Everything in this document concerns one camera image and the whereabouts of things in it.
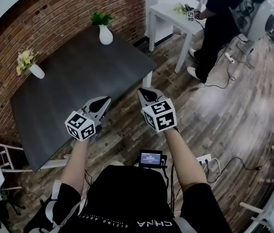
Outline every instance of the white side table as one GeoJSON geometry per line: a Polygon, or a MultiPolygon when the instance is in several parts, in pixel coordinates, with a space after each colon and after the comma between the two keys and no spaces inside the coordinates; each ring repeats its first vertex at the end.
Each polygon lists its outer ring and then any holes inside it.
{"type": "MultiPolygon", "coordinates": [[[[198,2],[196,0],[187,0],[186,2],[190,7],[196,8],[198,2]]],[[[155,36],[156,36],[156,17],[160,17],[166,21],[171,22],[176,28],[186,33],[185,42],[182,47],[179,60],[175,72],[178,73],[184,63],[186,55],[190,49],[192,37],[202,31],[202,27],[196,21],[188,21],[187,16],[184,14],[178,14],[174,11],[176,4],[158,3],[150,7],[150,44],[149,50],[154,50],[155,36]]],[[[206,20],[199,21],[203,27],[205,27],[206,20]]]]}

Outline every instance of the brick wall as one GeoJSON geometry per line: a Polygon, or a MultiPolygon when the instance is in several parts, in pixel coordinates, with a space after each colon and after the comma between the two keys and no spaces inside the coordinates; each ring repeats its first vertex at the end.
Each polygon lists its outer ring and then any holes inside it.
{"type": "Polygon", "coordinates": [[[110,30],[133,43],[145,33],[145,0],[21,0],[0,20],[0,142],[19,143],[10,97],[28,74],[17,76],[17,53],[39,51],[39,64],[90,25],[96,10],[115,20],[110,30]]]}

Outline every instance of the dark gray table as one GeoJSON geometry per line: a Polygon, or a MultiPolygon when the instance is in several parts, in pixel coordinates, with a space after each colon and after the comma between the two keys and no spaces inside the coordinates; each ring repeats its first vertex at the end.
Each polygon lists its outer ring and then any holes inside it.
{"type": "Polygon", "coordinates": [[[33,171],[71,140],[64,121],[73,110],[91,98],[119,98],[155,66],[117,35],[110,45],[102,45],[99,28],[94,27],[57,49],[40,64],[45,77],[40,80],[31,74],[11,97],[21,144],[33,171]]]}

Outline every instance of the small display screen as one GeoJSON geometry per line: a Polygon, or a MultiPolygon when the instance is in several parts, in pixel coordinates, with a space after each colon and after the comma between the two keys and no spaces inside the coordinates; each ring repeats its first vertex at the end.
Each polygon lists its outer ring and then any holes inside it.
{"type": "Polygon", "coordinates": [[[140,163],[149,164],[149,165],[160,165],[161,164],[161,154],[159,154],[159,153],[141,153],[140,163]]]}

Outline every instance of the yellow flowers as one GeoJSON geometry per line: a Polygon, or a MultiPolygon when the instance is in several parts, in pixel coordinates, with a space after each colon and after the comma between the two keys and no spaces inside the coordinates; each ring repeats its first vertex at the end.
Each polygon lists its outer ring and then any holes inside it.
{"type": "Polygon", "coordinates": [[[27,49],[22,53],[18,53],[17,63],[18,66],[16,67],[17,75],[19,76],[22,72],[30,68],[35,63],[35,57],[37,53],[33,52],[33,49],[27,49]]]}

